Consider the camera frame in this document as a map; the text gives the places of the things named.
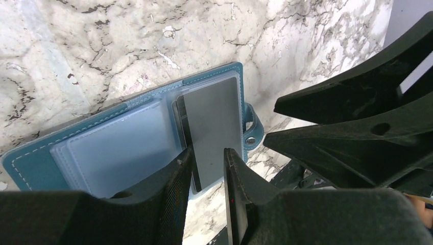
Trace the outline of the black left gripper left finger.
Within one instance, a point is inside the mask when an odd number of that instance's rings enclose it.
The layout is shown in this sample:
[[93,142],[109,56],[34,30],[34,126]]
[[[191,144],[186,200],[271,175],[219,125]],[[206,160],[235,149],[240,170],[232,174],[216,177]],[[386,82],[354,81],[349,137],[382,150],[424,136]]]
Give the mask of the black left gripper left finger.
[[194,155],[111,198],[83,191],[1,194],[1,244],[181,244]]

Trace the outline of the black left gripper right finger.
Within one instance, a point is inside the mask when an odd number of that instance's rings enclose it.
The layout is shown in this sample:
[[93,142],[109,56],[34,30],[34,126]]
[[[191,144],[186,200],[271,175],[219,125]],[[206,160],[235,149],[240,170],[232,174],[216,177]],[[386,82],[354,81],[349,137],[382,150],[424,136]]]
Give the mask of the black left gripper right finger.
[[432,244],[390,189],[279,189],[224,149],[229,244]]

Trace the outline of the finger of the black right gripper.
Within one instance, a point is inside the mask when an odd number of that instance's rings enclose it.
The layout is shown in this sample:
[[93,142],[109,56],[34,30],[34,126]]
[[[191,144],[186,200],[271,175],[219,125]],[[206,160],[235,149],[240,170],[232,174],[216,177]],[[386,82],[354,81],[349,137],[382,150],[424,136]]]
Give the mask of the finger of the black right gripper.
[[270,133],[264,145],[337,188],[432,194],[432,94],[365,119]]
[[397,88],[432,52],[432,12],[367,61],[277,99],[274,112],[316,124],[336,124],[390,110]]

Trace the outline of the teal leather card holder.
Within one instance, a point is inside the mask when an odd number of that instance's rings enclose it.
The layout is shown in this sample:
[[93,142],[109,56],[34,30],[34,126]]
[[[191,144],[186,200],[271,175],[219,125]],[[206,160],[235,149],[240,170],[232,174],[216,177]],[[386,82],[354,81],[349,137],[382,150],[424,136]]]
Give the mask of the teal leather card holder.
[[247,161],[264,128],[245,101],[243,65],[231,62],[143,92],[16,147],[1,163],[20,190],[82,190],[110,198],[164,168],[188,147],[179,131],[176,98],[180,90],[221,75],[239,79],[243,152],[238,154]]

